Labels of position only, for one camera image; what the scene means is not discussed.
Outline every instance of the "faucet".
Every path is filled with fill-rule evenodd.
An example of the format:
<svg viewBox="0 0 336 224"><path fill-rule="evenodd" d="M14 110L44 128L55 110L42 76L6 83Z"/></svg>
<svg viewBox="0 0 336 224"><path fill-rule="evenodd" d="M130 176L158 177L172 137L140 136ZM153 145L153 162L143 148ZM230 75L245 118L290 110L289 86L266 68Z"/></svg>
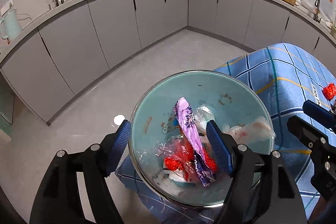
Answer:
<svg viewBox="0 0 336 224"><path fill-rule="evenodd" d="M314 15L314 20L316 22L320 22L321 19L319 19L319 11L320 11L320 0L315 1L315 6L316 6L316 14Z"/></svg>

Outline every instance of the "power outlet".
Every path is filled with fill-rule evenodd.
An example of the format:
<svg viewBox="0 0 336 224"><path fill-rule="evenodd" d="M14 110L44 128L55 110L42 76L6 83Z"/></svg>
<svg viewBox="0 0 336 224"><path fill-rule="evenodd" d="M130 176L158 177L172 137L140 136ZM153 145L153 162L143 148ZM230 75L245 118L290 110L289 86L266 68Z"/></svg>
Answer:
<svg viewBox="0 0 336 224"><path fill-rule="evenodd" d="M9 2L7 2L2 8L1 8L1 16L3 16L4 15L4 13L5 12L7 12L8 10L9 10L9 8L10 8L10 6L9 6L9 4L12 4L12 6L13 6L13 0L9 0Z"/></svg>

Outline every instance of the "light blue bowl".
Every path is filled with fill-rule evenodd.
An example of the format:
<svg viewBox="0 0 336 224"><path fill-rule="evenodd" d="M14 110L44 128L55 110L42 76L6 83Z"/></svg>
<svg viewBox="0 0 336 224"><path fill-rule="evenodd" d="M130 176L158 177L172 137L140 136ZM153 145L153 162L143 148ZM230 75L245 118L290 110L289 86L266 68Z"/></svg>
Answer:
<svg viewBox="0 0 336 224"><path fill-rule="evenodd" d="M232 179L219 176L210 188L202 185L176 183L163 176L163 159L155 148L179 130L173 126L173 107L184 97L195 111L205 104L215 115L220 128L248 124L264 116L272 125L268 111L259 97L240 81L213 71L186 71L169 76L150 88L136 105L132 117L129 152L142 180L161 197L185 207L214 207L223 203ZM249 147L269 154L274 140L256 142ZM260 174L254 176L254 185Z"/></svg>

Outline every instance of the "blue plaid tablecloth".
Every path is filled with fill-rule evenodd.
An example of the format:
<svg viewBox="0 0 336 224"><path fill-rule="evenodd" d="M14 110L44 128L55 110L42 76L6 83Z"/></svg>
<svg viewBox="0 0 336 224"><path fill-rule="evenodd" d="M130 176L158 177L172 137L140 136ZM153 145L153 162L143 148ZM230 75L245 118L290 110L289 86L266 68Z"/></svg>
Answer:
<svg viewBox="0 0 336 224"><path fill-rule="evenodd" d="M230 75L249 86L263 101L271 115L276 141L274 149L284 157L288 170L295 178L310 216L320 194L311 185L314 166L310 150L287 130L287 120L297 115L329 137L336 145L332 131L305 115L302 105L306 100L320 101L330 109L322 88L336 83L335 77L311 54L291 44L279 43L233 59L215 71ZM143 204L161 222L168 224L212 223L220 208L193 210L172 204L152 192L137 175L129 156L115 172L124 185L136 191Z"/></svg>

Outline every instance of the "gray tile floor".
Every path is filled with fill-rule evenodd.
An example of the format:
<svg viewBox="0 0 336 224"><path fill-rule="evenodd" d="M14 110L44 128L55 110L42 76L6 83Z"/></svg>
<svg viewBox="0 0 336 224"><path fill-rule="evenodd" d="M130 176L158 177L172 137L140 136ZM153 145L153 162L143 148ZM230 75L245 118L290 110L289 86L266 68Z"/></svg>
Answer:
<svg viewBox="0 0 336 224"><path fill-rule="evenodd" d="M1 187L28 222L38 186L58 150L74 153L100 143L106 134L115 132L113 118L123 114L129 119L139 98L162 78L184 70L212 70L244 54L222 41L183 30L114 70L50 127L16 99L12 140L0 148ZM78 180L85 216L95 221L83 176ZM125 223L157 222L114 174L106 181Z"/></svg>

